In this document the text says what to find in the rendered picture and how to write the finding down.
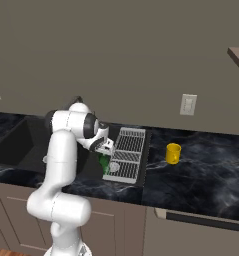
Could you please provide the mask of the black double basin sink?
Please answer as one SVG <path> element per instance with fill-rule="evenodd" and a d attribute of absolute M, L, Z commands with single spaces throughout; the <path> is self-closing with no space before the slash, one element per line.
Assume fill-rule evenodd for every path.
<path fill-rule="evenodd" d="M 8 129 L 0 119 L 0 183 L 38 188 L 45 175 L 45 163 L 49 134 L 44 120 L 38 117 L 18 116 L 10 120 Z M 78 166 L 75 181 L 63 188 L 70 194 L 126 201 L 138 204 L 141 201 L 148 159 L 151 133 L 147 132 L 137 181 L 134 184 L 106 181 L 97 155 L 78 148 Z"/>

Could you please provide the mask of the yellow mug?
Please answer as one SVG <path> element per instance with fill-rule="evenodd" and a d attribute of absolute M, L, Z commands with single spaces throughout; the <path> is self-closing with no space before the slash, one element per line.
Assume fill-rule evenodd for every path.
<path fill-rule="evenodd" d="M 174 165 L 179 162 L 181 154 L 181 146 L 176 143 L 169 143 L 166 146 L 166 157 L 165 160 L 168 164 Z"/>

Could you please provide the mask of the taupe cupboard front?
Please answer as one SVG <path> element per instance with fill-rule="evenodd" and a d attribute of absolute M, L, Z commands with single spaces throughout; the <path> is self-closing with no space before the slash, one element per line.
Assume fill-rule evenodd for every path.
<path fill-rule="evenodd" d="M 28 214 L 26 201 L 33 188 L 0 183 L 0 229 L 8 247 L 30 256 L 43 256 L 51 247 L 50 223 Z M 88 198 L 90 220 L 80 228 L 93 256 L 124 256 L 124 213 L 115 203 Z"/>

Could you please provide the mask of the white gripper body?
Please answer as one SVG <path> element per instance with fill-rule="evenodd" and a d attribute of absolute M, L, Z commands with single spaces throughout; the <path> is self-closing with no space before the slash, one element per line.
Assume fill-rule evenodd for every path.
<path fill-rule="evenodd" d="M 114 141 L 107 138 L 105 141 L 100 142 L 96 147 L 95 151 L 104 155 L 112 156 L 114 153 Z"/>

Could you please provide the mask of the taupe dishwasher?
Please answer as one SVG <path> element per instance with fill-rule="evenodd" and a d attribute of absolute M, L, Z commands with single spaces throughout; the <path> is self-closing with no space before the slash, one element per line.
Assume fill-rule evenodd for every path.
<path fill-rule="evenodd" d="M 161 219 L 148 207 L 143 256 L 239 256 L 239 232 Z"/>

